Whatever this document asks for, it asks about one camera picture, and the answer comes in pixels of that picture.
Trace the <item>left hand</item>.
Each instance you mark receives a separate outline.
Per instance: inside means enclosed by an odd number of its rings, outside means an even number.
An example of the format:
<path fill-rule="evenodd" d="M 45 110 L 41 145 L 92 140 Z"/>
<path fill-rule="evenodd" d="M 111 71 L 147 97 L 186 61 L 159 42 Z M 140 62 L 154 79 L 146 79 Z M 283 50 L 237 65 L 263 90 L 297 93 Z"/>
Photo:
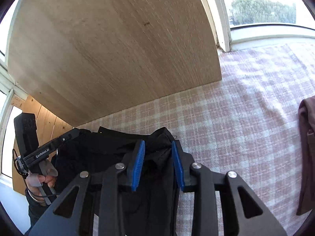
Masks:
<path fill-rule="evenodd" d="M 42 206 L 51 205 L 57 197 L 53 188 L 57 176 L 57 170 L 48 159 L 41 161 L 28 171 L 26 178 L 28 194 Z"/>

